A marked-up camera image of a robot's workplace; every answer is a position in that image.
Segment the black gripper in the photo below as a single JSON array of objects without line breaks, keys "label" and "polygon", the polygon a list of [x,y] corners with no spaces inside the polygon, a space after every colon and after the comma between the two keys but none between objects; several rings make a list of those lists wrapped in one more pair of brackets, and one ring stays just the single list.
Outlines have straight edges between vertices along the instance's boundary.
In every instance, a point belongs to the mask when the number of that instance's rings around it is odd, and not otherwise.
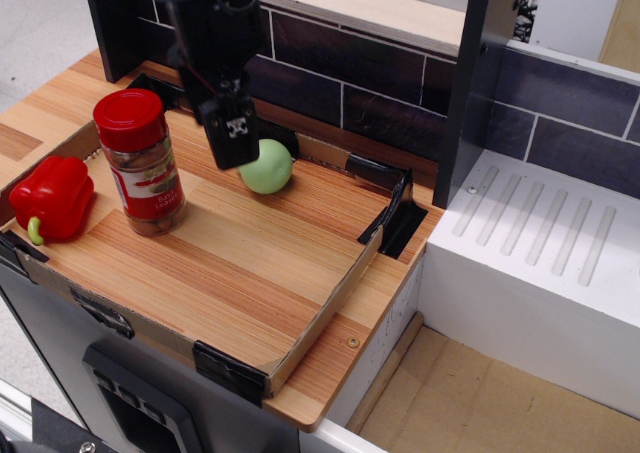
[{"label": "black gripper", "polygon": [[247,63],[265,47],[259,0],[167,0],[178,70],[217,167],[259,157],[258,120]]}]

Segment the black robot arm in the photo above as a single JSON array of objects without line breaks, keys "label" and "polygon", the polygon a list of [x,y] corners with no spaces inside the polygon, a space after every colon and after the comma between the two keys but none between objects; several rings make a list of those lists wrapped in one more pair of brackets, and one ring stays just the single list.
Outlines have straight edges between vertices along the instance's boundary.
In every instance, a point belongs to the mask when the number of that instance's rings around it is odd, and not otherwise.
[{"label": "black robot arm", "polygon": [[258,120],[247,63],[266,45],[259,0],[154,0],[174,28],[170,64],[177,69],[217,167],[259,156]]}]

